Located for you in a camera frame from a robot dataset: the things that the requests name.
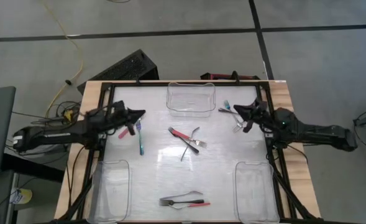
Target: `black metal frame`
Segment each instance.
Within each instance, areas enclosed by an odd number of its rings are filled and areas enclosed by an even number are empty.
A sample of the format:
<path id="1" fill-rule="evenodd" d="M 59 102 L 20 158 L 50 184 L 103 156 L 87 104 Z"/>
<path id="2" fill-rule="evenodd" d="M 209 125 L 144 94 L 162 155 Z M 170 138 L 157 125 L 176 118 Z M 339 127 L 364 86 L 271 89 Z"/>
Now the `black metal frame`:
<path id="1" fill-rule="evenodd" d="M 184 82 L 184 84 L 204 84 L 205 82 Z M 271 114 L 273 114 L 274 109 L 273 109 L 273 103 L 272 103 L 272 96 L 271 96 L 271 92 L 270 92 L 270 86 L 268 84 L 268 82 L 240 82 L 239 80 L 236 80 L 235 82 L 212 82 L 215 86 L 234 86 L 234 85 L 240 85 L 240 86 L 254 86 L 256 88 L 256 93 L 257 93 L 257 97 L 262 98 L 262 90 L 264 90 L 265 92 L 265 96 L 267 98 L 268 101 L 268 108 L 271 112 Z M 105 96 L 105 92 L 106 91 L 110 91 L 109 92 L 109 98 L 108 98 L 108 110 L 110 111 L 110 107 L 113 103 L 114 100 L 114 92 L 115 92 L 115 88 L 119 87 L 119 86 L 167 86 L 168 82 L 130 82 L 130 83 L 103 83 L 101 86 L 101 94 L 100 94 L 100 98 L 99 98 L 99 104 L 98 104 L 98 108 L 102 108 L 103 104 L 104 104 L 104 96 Z M 273 156 L 273 145 L 269 144 L 266 141 L 266 147 L 267 147 L 267 154 L 268 154 L 268 158 L 269 158 L 269 162 L 272 165 L 272 167 L 276 167 L 275 164 L 275 160 L 274 160 L 274 156 Z M 93 164 L 93 157 L 94 157 L 94 151 L 91 151 L 89 153 L 89 158 L 88 161 L 86 163 L 86 170 L 85 170 L 85 177 L 83 180 L 83 186 L 85 186 L 89 179 L 90 179 L 90 170 L 91 170 L 91 166 Z M 286 163 L 285 163 L 285 159 L 283 157 L 283 152 L 282 150 L 278 151 L 278 156 L 279 156 L 279 161 L 280 161 L 280 167 L 282 167 L 281 169 L 281 173 L 282 176 L 284 178 L 284 181 L 286 182 L 287 186 L 290 188 L 290 183 L 289 183 L 289 176 L 288 176 L 288 172 L 287 172 L 287 168 L 286 168 Z M 104 157 L 104 150 L 100 151 L 100 155 L 99 155 L 99 161 L 102 160 Z M 278 215 L 280 216 L 280 218 L 284 218 L 285 214 L 283 211 L 283 205 L 282 205 L 282 200 L 281 200 L 281 193 L 280 193 L 280 188 L 279 188 L 279 184 L 277 181 L 277 178 L 275 176 L 273 176 L 273 186 L 274 186 L 274 194 L 275 194 L 275 200 L 276 200 L 276 204 L 277 204 L 277 211 L 278 211 Z M 288 198 L 288 204 L 289 204 L 289 208 L 291 211 L 291 217 L 296 218 L 296 210 L 293 206 L 292 201 Z M 79 208 L 78 208 L 78 216 L 77 219 L 83 218 L 83 208 L 85 206 L 85 202 L 83 202 Z"/>

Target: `clear plastic container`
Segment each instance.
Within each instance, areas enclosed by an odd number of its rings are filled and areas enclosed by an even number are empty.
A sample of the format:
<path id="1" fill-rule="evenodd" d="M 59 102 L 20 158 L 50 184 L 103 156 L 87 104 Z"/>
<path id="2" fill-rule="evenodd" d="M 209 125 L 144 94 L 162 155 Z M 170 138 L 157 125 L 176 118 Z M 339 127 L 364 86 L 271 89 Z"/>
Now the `clear plastic container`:
<path id="1" fill-rule="evenodd" d="M 216 87 L 169 83 L 166 106 L 172 116 L 208 117 L 216 107 Z"/>
<path id="2" fill-rule="evenodd" d="M 234 206 L 242 223 L 279 223 L 272 175 L 272 166 L 267 162 L 237 163 Z"/>
<path id="3" fill-rule="evenodd" d="M 89 223 L 116 223 L 130 212 L 131 171 L 129 163 L 99 162 L 93 173 L 93 196 Z"/>

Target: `red object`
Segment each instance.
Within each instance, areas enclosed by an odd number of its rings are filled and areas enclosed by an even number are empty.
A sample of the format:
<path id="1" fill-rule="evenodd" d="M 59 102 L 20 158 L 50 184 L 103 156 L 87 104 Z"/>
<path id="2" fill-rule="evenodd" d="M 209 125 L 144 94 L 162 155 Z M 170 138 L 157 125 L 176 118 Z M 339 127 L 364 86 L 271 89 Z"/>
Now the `red object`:
<path id="1" fill-rule="evenodd" d="M 190 137 L 188 137 L 187 135 L 185 135 L 183 133 L 180 133 L 180 132 L 178 132 L 178 131 L 176 131 L 174 129 L 172 130 L 172 134 L 175 134 L 175 135 L 177 135 L 177 136 L 179 136 L 179 137 L 181 137 L 183 139 L 190 140 Z"/>
<path id="2" fill-rule="evenodd" d="M 210 202 L 206 202 L 206 203 L 199 203 L 199 204 L 191 204 L 187 207 L 199 207 L 199 206 L 206 206 L 206 205 L 210 205 Z"/>
<path id="3" fill-rule="evenodd" d="M 120 134 L 118 135 L 118 138 L 119 138 L 119 139 L 123 138 L 123 137 L 124 137 L 128 132 L 129 132 L 129 130 L 128 130 L 128 128 L 126 128 L 125 130 L 123 130 L 123 132 L 122 132 L 122 133 L 120 133 Z"/>

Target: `table leg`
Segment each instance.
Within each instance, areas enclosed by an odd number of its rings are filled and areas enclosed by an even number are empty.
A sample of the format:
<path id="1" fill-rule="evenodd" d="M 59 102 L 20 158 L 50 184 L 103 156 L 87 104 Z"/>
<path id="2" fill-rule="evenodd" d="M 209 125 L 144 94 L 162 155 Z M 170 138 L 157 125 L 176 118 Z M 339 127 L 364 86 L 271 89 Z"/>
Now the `table leg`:
<path id="1" fill-rule="evenodd" d="M 31 175 L 41 179 L 63 182 L 64 171 L 31 162 L 9 154 L 3 155 L 2 170 L 13 170 L 19 174 Z"/>

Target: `floor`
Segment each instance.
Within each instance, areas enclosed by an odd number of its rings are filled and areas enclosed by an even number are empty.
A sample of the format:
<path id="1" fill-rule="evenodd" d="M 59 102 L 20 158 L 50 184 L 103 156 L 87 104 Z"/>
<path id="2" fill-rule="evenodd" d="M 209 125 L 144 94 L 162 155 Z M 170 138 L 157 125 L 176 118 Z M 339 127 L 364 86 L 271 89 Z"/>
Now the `floor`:
<path id="1" fill-rule="evenodd" d="M 198 79 L 206 72 L 237 70 L 287 80 L 295 113 L 305 123 L 352 128 L 352 120 L 366 111 L 366 0 L 47 4 L 68 34 L 84 34 L 76 40 L 85 60 L 78 83 L 142 49 L 157 64 L 161 79 Z M 187 31 L 161 32 L 174 30 Z M 74 46 L 62 40 L 41 1 L 0 0 L 0 86 L 17 88 L 15 111 L 44 114 L 78 67 Z M 60 100 L 80 99 L 70 88 Z M 13 115 L 9 135 L 30 121 Z M 366 128 L 359 134 L 366 140 Z M 305 151 L 322 217 L 366 223 L 366 147 L 360 143 L 351 153 L 327 146 Z M 62 169 L 65 160 L 50 166 Z M 28 179 L 21 177 L 19 183 Z M 21 208 L 17 222 L 51 220 L 60 184 L 33 180 L 25 188 L 34 191 L 34 200 Z"/>

